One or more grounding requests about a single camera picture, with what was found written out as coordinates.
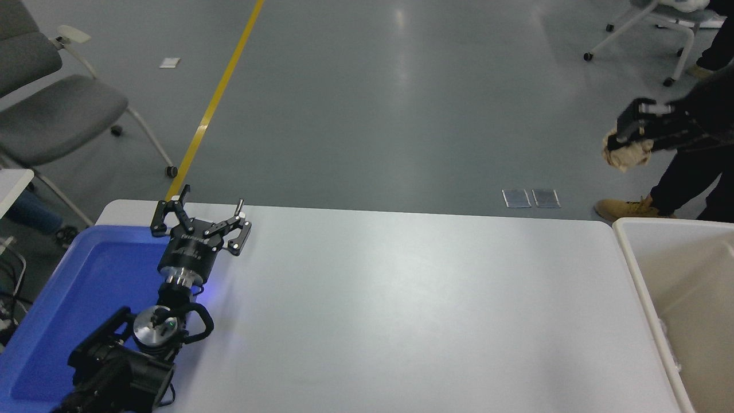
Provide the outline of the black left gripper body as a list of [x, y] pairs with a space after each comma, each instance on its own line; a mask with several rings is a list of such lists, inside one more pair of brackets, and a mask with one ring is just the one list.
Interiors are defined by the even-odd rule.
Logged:
[[170, 231], [170, 241], [158, 263], [158, 272], [167, 275], [170, 268], [183, 268], [194, 272], [194, 284], [205, 284], [223, 245], [221, 235], [204, 237], [204, 232], [212, 225], [212, 222], [194, 219], [192, 233], [187, 233], [185, 225], [176, 225]]

